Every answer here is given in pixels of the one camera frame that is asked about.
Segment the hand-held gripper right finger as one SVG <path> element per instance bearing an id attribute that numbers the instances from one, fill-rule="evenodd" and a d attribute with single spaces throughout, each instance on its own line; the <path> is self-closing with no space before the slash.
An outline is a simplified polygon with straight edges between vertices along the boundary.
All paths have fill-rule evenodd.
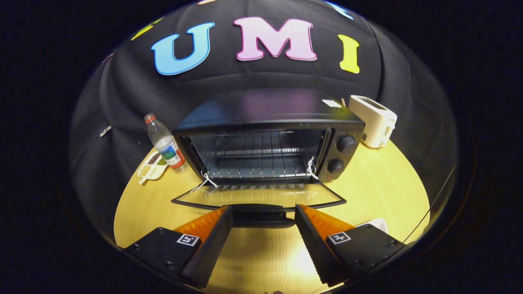
<path id="1" fill-rule="evenodd" d="M 375 225 L 354 226 L 308 205 L 295 206 L 295 223 L 320 281 L 329 287 L 370 279 L 405 247 Z"/>

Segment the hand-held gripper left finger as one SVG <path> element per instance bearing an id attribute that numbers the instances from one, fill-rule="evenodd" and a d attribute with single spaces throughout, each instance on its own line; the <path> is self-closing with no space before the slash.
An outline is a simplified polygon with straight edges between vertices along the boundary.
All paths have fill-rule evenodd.
<path id="1" fill-rule="evenodd" d="M 233 208 L 225 205 L 176 229 L 157 227 L 123 253 L 166 279 L 205 288 L 232 225 Z"/>

